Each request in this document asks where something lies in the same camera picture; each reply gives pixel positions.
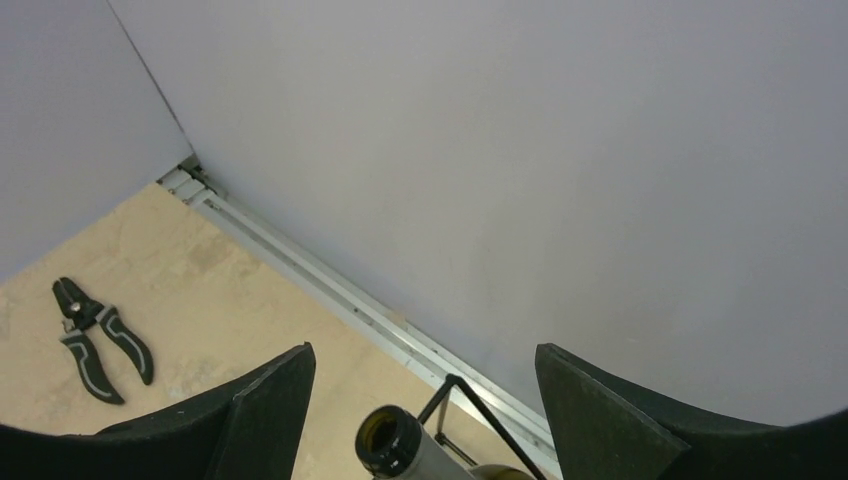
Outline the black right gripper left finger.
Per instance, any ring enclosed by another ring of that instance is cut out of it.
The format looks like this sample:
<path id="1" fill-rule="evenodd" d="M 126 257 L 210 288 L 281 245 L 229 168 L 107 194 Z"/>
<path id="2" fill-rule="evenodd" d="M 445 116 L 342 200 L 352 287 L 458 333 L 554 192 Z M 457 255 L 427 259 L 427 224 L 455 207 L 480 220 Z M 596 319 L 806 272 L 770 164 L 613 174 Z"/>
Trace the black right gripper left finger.
<path id="1" fill-rule="evenodd" d="M 164 409 L 92 435 L 1 428 L 4 479 L 289 479 L 316 357 L 295 346 Z"/>

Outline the green wine bottle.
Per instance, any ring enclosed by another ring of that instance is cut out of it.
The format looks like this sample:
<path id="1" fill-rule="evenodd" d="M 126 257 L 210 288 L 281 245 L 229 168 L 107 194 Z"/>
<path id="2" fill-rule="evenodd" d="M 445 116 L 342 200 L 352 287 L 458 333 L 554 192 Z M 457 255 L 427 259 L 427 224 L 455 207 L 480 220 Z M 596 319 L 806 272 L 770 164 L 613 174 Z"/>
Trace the green wine bottle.
<path id="1" fill-rule="evenodd" d="M 454 480 L 529 479 L 530 474 L 502 464 L 463 465 L 426 432 L 407 410 L 384 405 L 368 414 L 354 439 L 354 450 L 375 479 Z"/>

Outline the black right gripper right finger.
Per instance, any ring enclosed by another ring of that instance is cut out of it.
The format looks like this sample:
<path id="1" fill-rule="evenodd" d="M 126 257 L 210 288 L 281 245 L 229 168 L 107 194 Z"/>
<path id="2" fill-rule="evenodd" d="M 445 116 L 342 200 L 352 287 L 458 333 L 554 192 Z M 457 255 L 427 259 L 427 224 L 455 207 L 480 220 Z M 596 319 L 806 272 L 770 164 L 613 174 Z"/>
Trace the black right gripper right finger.
<path id="1" fill-rule="evenodd" d="M 776 426 L 714 413 L 552 344 L 535 370 L 566 479 L 844 479 L 847 413 Z"/>

